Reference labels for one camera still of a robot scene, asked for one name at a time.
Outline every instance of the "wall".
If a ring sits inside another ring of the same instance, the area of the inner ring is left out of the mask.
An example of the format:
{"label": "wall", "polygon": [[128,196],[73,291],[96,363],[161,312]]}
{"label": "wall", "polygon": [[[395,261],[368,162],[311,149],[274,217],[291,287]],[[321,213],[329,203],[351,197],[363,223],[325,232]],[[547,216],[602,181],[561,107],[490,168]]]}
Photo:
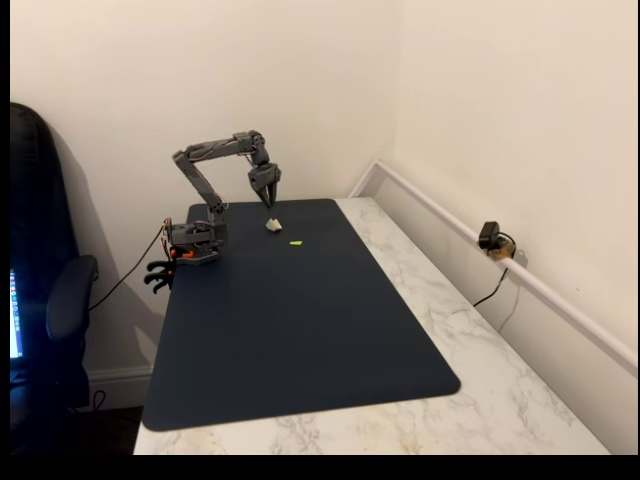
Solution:
{"label": "wall", "polygon": [[[201,202],[171,161],[189,144],[256,129],[279,198],[346,196],[392,146],[399,15],[393,0],[11,2],[11,100],[54,131],[80,248],[100,262],[93,300]],[[227,200],[257,200],[244,159],[202,170]],[[169,292],[145,273],[92,313],[94,379],[154,360]]]}
{"label": "wall", "polygon": [[[397,143],[381,157],[637,349],[637,2],[407,0]],[[500,272],[397,187],[377,200],[472,302]],[[508,281],[479,307],[616,453],[638,383]]]}

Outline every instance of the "desk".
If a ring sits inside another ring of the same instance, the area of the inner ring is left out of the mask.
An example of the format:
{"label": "desk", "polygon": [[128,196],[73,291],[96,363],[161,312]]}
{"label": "desk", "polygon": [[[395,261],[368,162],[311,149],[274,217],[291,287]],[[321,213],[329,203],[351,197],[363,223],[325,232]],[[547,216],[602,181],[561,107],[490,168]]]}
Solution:
{"label": "desk", "polygon": [[338,200],[462,382],[451,397],[169,432],[135,454],[607,454],[566,405],[368,198]]}

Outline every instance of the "chair armrest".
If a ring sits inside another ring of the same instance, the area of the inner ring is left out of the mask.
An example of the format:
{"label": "chair armrest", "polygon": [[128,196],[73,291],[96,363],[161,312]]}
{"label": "chair armrest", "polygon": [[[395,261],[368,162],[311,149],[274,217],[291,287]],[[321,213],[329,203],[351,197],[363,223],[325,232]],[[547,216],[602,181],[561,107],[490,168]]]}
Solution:
{"label": "chair armrest", "polygon": [[88,326],[91,285],[98,275],[98,261],[83,255],[67,263],[53,286],[47,304],[47,333],[54,342],[84,334]]}

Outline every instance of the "black office chair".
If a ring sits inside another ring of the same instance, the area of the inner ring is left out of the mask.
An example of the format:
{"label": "black office chair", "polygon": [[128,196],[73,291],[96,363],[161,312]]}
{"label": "black office chair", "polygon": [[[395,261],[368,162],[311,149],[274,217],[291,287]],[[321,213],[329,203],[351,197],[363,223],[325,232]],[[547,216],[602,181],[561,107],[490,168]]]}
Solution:
{"label": "black office chair", "polygon": [[98,265],[78,255],[51,132],[30,108],[10,107],[10,258],[24,350],[10,360],[10,453],[51,453],[68,408],[89,403],[82,357]]}

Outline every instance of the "dark blue desk mat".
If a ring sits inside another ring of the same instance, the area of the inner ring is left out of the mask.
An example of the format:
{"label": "dark blue desk mat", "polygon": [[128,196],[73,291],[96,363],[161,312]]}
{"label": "dark blue desk mat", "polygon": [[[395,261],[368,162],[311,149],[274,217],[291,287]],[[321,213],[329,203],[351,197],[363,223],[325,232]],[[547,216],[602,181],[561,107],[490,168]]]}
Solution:
{"label": "dark blue desk mat", "polygon": [[[333,200],[232,204],[180,266],[144,407],[166,431],[450,395],[460,382]],[[284,230],[265,228],[270,217]],[[206,218],[204,205],[188,221]],[[289,245],[302,240],[301,247]]]}

